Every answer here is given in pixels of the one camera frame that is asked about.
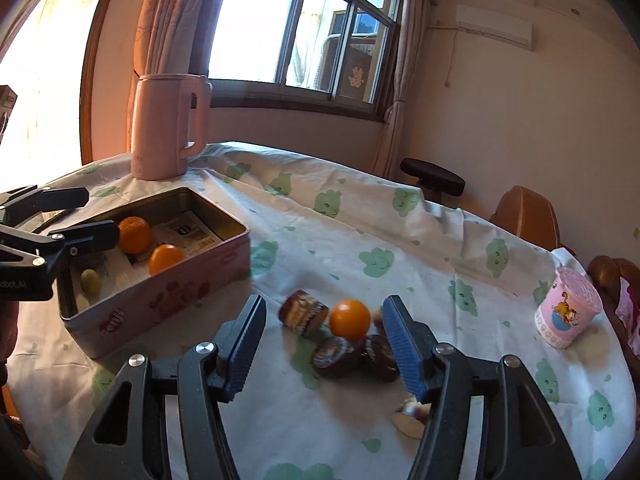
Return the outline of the pink electric kettle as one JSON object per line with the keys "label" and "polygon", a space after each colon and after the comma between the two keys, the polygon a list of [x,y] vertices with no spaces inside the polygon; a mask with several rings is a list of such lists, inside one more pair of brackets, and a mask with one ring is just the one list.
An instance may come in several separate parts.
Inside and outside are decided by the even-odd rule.
{"label": "pink electric kettle", "polygon": [[133,177],[160,181],[186,172],[189,159],[206,147],[210,92],[202,75],[140,77],[132,116]]}

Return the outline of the brown framed window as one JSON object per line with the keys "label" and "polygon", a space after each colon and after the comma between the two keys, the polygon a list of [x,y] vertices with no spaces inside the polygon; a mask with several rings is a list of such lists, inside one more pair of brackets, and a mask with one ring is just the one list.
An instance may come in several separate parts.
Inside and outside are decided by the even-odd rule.
{"label": "brown framed window", "polygon": [[402,0],[203,0],[189,58],[216,107],[381,120]]}

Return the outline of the pink curtain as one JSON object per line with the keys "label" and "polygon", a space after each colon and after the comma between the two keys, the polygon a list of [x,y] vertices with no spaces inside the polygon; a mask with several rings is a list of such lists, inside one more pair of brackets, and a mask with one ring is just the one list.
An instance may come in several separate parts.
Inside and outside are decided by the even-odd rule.
{"label": "pink curtain", "polygon": [[184,74],[204,0],[143,0],[134,33],[127,106],[127,148],[132,148],[134,99],[141,76]]}
{"label": "pink curtain", "polygon": [[385,126],[378,139],[372,172],[389,179],[394,172],[404,128],[406,99],[428,24],[431,6],[437,0],[404,0],[400,21],[393,83],[393,102],[385,113]]}

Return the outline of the sugarcane piece near oranges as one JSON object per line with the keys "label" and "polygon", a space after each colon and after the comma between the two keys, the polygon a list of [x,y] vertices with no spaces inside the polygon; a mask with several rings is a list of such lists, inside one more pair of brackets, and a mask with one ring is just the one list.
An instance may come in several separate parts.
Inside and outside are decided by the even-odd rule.
{"label": "sugarcane piece near oranges", "polygon": [[278,318],[294,333],[307,338],[320,328],[328,314],[325,304],[299,289],[281,304]]}

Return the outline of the orange in tin back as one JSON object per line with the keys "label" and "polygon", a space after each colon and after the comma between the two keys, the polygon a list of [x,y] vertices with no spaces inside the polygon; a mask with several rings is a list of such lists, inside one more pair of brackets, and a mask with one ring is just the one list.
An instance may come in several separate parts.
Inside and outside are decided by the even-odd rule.
{"label": "orange in tin back", "polygon": [[128,255],[140,255],[153,243],[153,232],[149,222],[141,217],[131,216],[118,224],[118,246]]}

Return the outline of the orange in tin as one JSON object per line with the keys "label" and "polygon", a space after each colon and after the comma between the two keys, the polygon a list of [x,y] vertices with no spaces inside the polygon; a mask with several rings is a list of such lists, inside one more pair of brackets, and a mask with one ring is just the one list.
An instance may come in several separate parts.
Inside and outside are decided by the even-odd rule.
{"label": "orange in tin", "polygon": [[153,232],[149,222],[141,217],[131,216],[118,224],[118,246],[128,255],[140,255],[153,243]]}
{"label": "orange in tin", "polygon": [[167,269],[183,262],[186,258],[184,251],[173,244],[158,245],[152,252],[148,262],[148,271],[150,275],[160,274]]}

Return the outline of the paper leaflet in tin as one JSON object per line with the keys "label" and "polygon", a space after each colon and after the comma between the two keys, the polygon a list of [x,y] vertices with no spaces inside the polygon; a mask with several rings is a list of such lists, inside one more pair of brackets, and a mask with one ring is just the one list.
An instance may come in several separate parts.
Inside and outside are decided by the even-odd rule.
{"label": "paper leaflet in tin", "polygon": [[[154,276],[149,274],[148,262],[158,245],[173,244],[180,247],[186,255],[183,261],[186,261],[221,243],[221,238],[206,228],[205,224],[191,211],[186,211],[175,219],[151,228],[153,243],[140,255],[125,254],[117,244],[111,250],[83,256],[72,263],[70,278],[78,311],[85,310],[101,300]],[[80,274],[86,269],[96,270],[101,277],[102,288],[99,296],[87,297],[80,288]]]}

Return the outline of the cut purple sugarcane piece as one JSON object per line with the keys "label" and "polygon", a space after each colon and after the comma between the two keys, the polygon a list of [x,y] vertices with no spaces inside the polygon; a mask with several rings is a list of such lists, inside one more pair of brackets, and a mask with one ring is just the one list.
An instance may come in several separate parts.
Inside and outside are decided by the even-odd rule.
{"label": "cut purple sugarcane piece", "polygon": [[431,404],[421,403],[409,396],[390,416],[394,427],[404,436],[421,440],[431,413]]}

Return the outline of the white green cloud tablecloth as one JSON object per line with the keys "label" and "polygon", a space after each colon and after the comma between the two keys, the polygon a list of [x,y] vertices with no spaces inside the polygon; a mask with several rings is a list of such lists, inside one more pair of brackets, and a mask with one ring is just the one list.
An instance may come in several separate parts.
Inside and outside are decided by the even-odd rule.
{"label": "white green cloud tablecloth", "polygon": [[[187,186],[250,230],[250,277],[198,300],[103,363],[67,333],[54,302],[24,304],[9,387],[32,446],[61,478],[75,444],[132,354],[179,354],[212,334],[247,296],[270,311],[303,289],[325,304],[402,301],[437,338],[463,353],[519,356],[548,400],[582,475],[602,479],[636,432],[636,397],[610,322],[598,316],[565,350],[536,331],[536,307],[570,255],[547,252],[412,188],[333,162],[242,143],[213,144],[188,172],[139,181],[126,155],[58,179],[83,186],[84,220]],[[319,377],[312,345],[270,316],[244,390],[221,414],[244,479],[403,479],[416,442],[390,422],[400,382]]]}

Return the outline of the dark red date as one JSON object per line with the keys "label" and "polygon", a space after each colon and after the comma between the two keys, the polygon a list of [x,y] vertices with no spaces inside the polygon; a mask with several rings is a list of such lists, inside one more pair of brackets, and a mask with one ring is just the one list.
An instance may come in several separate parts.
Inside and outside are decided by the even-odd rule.
{"label": "dark red date", "polygon": [[399,376],[392,347],[385,336],[375,334],[363,339],[361,363],[363,369],[382,382],[394,382]]}

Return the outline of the black round stool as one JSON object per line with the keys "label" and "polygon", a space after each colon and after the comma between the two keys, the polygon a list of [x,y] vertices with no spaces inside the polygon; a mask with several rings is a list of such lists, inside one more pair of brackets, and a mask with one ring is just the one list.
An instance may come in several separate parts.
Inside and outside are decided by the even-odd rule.
{"label": "black round stool", "polygon": [[401,172],[416,178],[418,187],[426,200],[441,203],[445,195],[460,197],[465,188],[465,180],[452,171],[425,160],[406,157],[399,165]]}

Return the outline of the orange in tin front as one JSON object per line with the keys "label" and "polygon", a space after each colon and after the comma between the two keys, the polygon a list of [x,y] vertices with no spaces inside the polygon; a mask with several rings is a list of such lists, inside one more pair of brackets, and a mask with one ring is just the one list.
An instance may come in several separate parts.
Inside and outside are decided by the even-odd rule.
{"label": "orange in tin front", "polygon": [[148,262],[148,271],[150,275],[160,274],[167,269],[183,262],[186,258],[184,251],[173,244],[158,245],[152,252]]}

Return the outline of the pink floral cloth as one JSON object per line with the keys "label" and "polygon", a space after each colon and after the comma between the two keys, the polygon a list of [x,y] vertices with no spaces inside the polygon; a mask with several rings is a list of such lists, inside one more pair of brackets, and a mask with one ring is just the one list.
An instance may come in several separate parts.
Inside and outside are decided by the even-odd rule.
{"label": "pink floral cloth", "polygon": [[638,358],[640,356],[639,289],[624,278],[620,279],[620,300],[618,300],[615,314],[623,323],[628,347]]}

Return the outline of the small brown longan fruit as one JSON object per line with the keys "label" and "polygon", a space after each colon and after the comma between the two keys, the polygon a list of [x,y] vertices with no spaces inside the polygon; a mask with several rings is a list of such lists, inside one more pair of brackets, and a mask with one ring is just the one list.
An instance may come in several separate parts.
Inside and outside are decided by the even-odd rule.
{"label": "small brown longan fruit", "polygon": [[371,313],[371,321],[376,332],[380,335],[385,335],[385,328],[383,324],[383,311],[381,308],[377,308]]}

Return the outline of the right pink curtain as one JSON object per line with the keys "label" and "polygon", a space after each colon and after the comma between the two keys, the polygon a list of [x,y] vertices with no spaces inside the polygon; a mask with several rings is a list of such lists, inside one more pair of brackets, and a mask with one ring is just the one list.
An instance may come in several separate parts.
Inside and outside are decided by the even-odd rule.
{"label": "right pink curtain", "polygon": [[428,24],[431,6],[437,0],[404,0],[400,21],[393,83],[393,102],[385,113],[385,126],[378,139],[372,172],[389,179],[394,172],[404,128],[406,99]]}

